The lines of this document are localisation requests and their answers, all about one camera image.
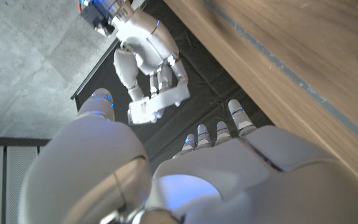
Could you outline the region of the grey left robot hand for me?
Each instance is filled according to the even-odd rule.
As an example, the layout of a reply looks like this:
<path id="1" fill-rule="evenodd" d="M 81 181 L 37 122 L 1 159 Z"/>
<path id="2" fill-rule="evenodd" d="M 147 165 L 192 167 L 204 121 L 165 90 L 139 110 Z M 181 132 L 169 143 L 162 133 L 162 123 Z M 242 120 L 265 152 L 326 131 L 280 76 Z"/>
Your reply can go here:
<path id="1" fill-rule="evenodd" d="M 133 130 L 99 88 L 27 171 L 19 223 L 358 223 L 358 178 L 334 155 L 236 100 L 211 143 L 205 126 L 150 168 Z"/>

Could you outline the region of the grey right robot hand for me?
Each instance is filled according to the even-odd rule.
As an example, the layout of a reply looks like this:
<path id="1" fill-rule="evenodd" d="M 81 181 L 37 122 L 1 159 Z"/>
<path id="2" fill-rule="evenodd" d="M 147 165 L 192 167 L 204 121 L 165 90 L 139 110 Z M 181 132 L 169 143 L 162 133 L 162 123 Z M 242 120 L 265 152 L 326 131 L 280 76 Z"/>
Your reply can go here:
<path id="1" fill-rule="evenodd" d="M 114 52 L 114 67 L 132 101 L 144 97 L 137 81 L 139 72 L 150 76 L 152 96 L 171 88 L 172 76 L 179 86 L 188 84 L 177 43 L 160 20 L 123 0 L 114 1 L 108 13 L 121 42 Z"/>

